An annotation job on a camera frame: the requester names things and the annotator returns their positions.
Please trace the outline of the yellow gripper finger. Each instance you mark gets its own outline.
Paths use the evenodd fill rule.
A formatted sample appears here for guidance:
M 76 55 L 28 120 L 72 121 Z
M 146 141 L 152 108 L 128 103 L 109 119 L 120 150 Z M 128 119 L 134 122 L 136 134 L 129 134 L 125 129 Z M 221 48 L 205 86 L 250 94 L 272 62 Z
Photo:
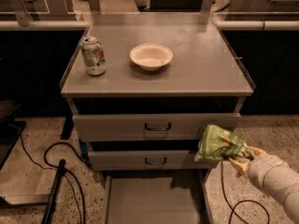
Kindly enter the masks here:
M 249 153 L 253 159 L 263 157 L 267 155 L 267 152 L 257 147 L 249 147 Z
M 233 160 L 232 158 L 230 158 L 229 162 L 236 169 L 236 171 L 239 175 L 242 175 L 245 178 L 249 177 L 248 171 L 249 171 L 250 160 L 248 160 L 248 159 Z

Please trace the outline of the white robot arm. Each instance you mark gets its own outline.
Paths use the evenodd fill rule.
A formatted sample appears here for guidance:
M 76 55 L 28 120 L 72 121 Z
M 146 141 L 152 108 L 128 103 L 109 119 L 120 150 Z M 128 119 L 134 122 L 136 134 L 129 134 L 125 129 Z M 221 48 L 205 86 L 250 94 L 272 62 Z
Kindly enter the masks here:
M 229 162 L 252 186 L 277 201 L 294 224 L 299 224 L 299 173 L 263 149 L 249 147 L 249 153 L 251 160 L 229 158 Z

